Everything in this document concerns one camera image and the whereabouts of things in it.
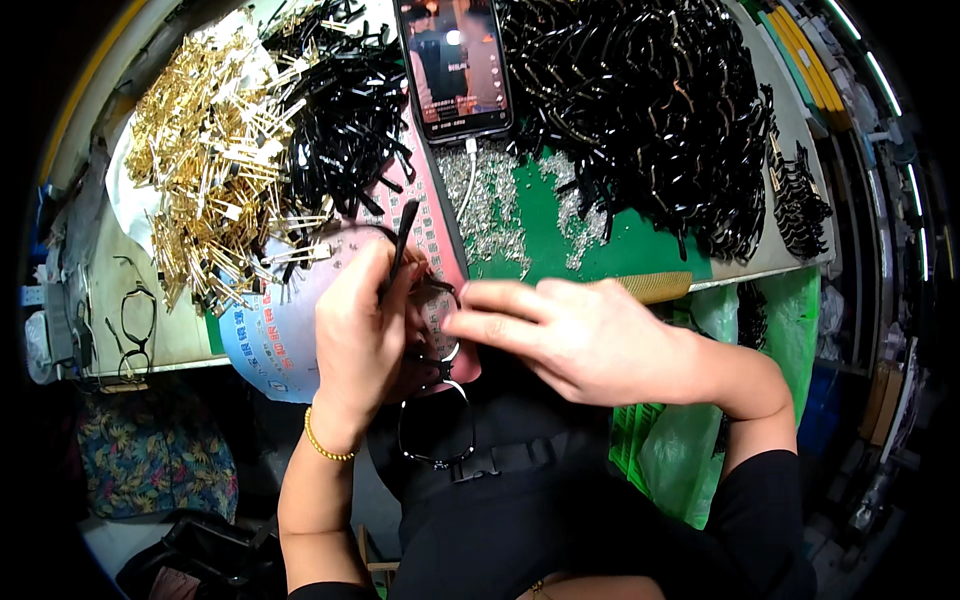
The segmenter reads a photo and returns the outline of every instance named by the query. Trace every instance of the gold bracelet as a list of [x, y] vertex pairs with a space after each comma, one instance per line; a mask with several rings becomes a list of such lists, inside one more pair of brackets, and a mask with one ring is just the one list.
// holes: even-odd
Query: gold bracelet
[[306, 439], [310, 441], [313, 447], [317, 448], [318, 452], [331, 461], [346, 462], [356, 456], [356, 452], [350, 452], [350, 454], [334, 454], [333, 452], [327, 452], [324, 450], [324, 447], [321, 446], [320, 443], [317, 442], [317, 439], [313, 437], [313, 431], [310, 430], [310, 412], [312, 410], [313, 406], [306, 407], [306, 413], [303, 414], [303, 431], [306, 432]]

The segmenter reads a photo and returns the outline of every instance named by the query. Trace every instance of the floral fabric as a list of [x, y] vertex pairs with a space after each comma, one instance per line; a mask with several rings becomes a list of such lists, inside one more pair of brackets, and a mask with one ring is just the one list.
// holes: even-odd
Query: floral fabric
[[97, 516], [193, 509], [233, 522], [233, 456], [212, 417], [192, 395], [153, 389], [87, 395], [77, 438], [87, 501]]

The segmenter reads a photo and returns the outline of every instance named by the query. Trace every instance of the smartphone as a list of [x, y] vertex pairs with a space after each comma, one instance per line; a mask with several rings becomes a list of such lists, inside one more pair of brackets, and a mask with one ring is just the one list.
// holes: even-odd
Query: smartphone
[[514, 123], [492, 0], [394, 0], [414, 115], [428, 143]]

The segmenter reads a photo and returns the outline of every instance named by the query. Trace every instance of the woman's left hand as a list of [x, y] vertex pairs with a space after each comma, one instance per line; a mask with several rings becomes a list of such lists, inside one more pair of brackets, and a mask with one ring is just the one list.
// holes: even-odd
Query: woman's left hand
[[394, 254], [387, 240], [370, 242], [317, 301], [320, 390], [311, 422], [318, 441], [331, 452], [354, 449], [399, 371], [408, 338], [407, 296], [426, 260], [408, 251], [381, 303], [377, 292]]

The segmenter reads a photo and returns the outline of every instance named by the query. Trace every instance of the charging cable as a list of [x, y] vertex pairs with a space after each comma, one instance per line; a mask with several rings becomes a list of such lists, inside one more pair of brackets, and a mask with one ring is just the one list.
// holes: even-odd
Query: charging cable
[[473, 193], [473, 183], [477, 177], [477, 138], [467, 138], [467, 155], [470, 157], [470, 183], [467, 184], [467, 193], [460, 204], [460, 210], [457, 211], [457, 224], [463, 220], [464, 213], [467, 212], [467, 204], [470, 204], [470, 194]]

